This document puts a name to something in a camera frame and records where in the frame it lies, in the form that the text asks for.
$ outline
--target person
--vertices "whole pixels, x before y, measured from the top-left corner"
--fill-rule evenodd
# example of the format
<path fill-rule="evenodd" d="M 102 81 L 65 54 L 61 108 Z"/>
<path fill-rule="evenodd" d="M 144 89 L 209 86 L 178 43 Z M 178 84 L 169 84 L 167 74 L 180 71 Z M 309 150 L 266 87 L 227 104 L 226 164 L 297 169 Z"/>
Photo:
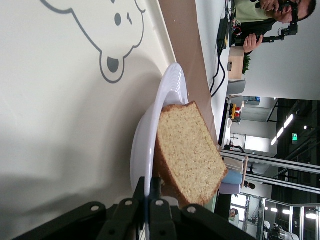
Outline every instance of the person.
<path fill-rule="evenodd" d="M 243 185 L 245 188 L 250 188 L 250 189 L 255 189 L 256 188 L 256 185 L 251 183 L 251 182 L 247 182 L 247 181 L 244 181 L 244 185 Z"/>
<path fill-rule="evenodd" d="M 316 0 L 291 0 L 298 5 L 298 20 L 307 19 L 316 9 Z M 276 22 L 289 24 L 292 21 L 292 7 L 287 6 L 279 10 L 278 0 L 260 0 L 261 8 L 256 8 L 256 2 L 251 0 L 234 0 L 237 26 L 233 32 L 232 43 L 235 39 L 244 40 L 236 46 L 243 46 L 246 55 L 257 49 L 263 41 L 264 35 L 272 29 Z"/>

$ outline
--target green sign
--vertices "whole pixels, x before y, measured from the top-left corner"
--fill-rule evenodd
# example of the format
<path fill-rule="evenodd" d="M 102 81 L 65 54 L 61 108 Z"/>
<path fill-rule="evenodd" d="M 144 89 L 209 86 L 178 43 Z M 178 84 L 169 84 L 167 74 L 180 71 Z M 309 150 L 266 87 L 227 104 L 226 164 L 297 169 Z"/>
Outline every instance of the green sign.
<path fill-rule="evenodd" d="M 297 144 L 297 143 L 298 143 L 298 134 L 292 133 L 292 144 Z"/>

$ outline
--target cake slice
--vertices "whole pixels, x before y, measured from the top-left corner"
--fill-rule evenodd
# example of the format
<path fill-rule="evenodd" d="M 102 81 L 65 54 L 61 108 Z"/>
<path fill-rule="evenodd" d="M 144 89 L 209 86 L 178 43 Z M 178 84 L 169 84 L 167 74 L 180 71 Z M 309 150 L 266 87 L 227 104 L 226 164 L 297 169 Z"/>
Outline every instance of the cake slice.
<path fill-rule="evenodd" d="M 176 193 L 179 204 L 207 204 L 227 173 L 196 102 L 164 107 L 156 135 L 154 174 Z M 166 187 L 164 195 L 172 192 Z"/>

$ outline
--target person's dark hair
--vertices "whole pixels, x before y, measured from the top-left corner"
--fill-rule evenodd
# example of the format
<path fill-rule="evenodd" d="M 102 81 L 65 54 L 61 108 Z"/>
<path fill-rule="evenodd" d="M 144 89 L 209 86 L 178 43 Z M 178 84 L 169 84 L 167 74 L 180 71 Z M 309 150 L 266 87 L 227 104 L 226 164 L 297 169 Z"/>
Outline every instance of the person's dark hair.
<path fill-rule="evenodd" d="M 254 185 L 253 183 L 249 182 L 249 188 L 251 188 L 252 190 L 256 188 L 256 185 Z"/>
<path fill-rule="evenodd" d="M 308 7 L 308 14 L 304 18 L 299 19 L 298 21 L 300 22 L 300 21 L 305 20 L 308 17 L 310 17 L 314 13 L 314 11 L 316 10 L 316 5 L 317 5 L 316 0 L 310 0 L 310 4 Z"/>

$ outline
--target cardboard box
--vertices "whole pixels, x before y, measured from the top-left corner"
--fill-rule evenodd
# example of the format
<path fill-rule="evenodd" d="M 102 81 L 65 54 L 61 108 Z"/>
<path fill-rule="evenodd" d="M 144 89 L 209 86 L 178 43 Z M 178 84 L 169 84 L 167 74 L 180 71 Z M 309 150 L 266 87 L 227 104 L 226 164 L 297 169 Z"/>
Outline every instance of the cardboard box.
<path fill-rule="evenodd" d="M 241 80 L 245 51 L 242 46 L 232 46 L 229 52 L 229 80 Z"/>

